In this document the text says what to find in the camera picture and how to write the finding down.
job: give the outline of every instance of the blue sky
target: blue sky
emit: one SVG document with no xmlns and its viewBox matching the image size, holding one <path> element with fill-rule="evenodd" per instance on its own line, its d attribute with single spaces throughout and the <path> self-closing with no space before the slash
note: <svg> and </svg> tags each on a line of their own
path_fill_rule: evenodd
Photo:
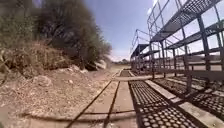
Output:
<svg viewBox="0 0 224 128">
<path fill-rule="evenodd" d="M 105 40 L 111 43 L 113 47 L 112 60 L 129 59 L 134 32 L 137 28 L 148 32 L 147 12 L 155 1 L 157 0 L 85 0 L 97 25 L 102 30 Z M 167 13 L 173 10 L 173 7 L 171 5 Z M 217 8 L 219 12 L 223 12 L 224 2 L 220 2 Z M 214 8 L 204 13 L 202 17 L 206 27 L 217 22 Z M 224 19 L 224 13 L 220 13 L 220 17 Z M 197 21 L 194 20 L 184 29 L 187 36 L 199 31 Z M 216 37 L 209 37 L 208 41 L 210 48 L 217 47 Z M 198 41 L 198 43 L 193 43 L 189 47 L 191 51 L 202 50 L 202 42 Z"/>
<path fill-rule="evenodd" d="M 147 11 L 153 0 L 85 0 L 96 24 L 112 45 L 112 60 L 129 59 L 137 28 L 148 31 Z"/>
</svg>

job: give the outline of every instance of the railing post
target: railing post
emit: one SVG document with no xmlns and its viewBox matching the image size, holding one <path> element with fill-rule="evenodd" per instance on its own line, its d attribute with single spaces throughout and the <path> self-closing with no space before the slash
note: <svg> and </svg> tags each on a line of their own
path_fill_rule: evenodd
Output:
<svg viewBox="0 0 224 128">
<path fill-rule="evenodd" d="M 165 73 L 165 69 L 166 69 L 166 63 L 165 63 L 165 52 L 164 52 L 164 45 L 163 42 L 160 42 L 161 48 L 162 48 L 162 58 L 163 58 L 163 77 L 166 78 L 166 73 Z"/>
<path fill-rule="evenodd" d="M 176 59 L 176 53 L 175 53 L 175 49 L 172 49 L 173 50 L 173 65 L 174 65 L 174 69 L 176 70 L 177 69 L 177 59 Z"/>
<path fill-rule="evenodd" d="M 180 9 L 179 5 L 178 5 L 178 2 L 181 5 L 181 2 L 180 0 L 175 0 L 176 1 L 176 5 L 177 5 L 177 8 L 178 10 Z M 183 26 L 183 23 L 182 23 L 182 19 L 181 17 L 179 18 L 180 20 L 180 24 L 181 24 L 181 30 L 182 30 L 182 34 L 183 34 L 183 40 L 186 39 L 186 34 L 185 34 L 185 31 L 184 31 L 184 26 Z M 190 93 L 191 92 L 191 84 L 192 84 L 192 76 L 189 74 L 189 63 L 188 63 L 188 47 L 187 45 L 184 45 L 184 51 L 185 51 L 185 56 L 184 56 L 184 67 L 185 67 L 185 71 L 186 71 L 186 77 L 187 77 L 187 90 L 186 90 L 186 93 Z"/>
<path fill-rule="evenodd" d="M 208 39 L 205 33 L 205 26 L 202 20 L 201 16 L 197 17 L 198 20 L 198 24 L 199 24 L 199 28 L 201 31 L 201 36 L 202 36 L 202 43 L 203 43 L 203 47 L 204 47 L 204 51 L 205 51 L 205 66 L 206 66 L 206 71 L 210 71 L 211 70 L 211 65 L 210 65 L 210 59 L 209 59 L 209 46 L 208 46 Z M 206 79 L 206 87 L 209 86 L 210 84 L 210 80 Z"/>
</svg>

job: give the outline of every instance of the vegetation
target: vegetation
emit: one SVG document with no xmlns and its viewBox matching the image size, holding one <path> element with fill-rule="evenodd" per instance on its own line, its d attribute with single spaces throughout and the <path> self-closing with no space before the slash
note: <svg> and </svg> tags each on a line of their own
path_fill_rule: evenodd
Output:
<svg viewBox="0 0 224 128">
<path fill-rule="evenodd" d="M 33 76 L 77 64 L 94 64 L 110 53 L 83 0 L 0 2 L 0 69 Z"/>
</svg>

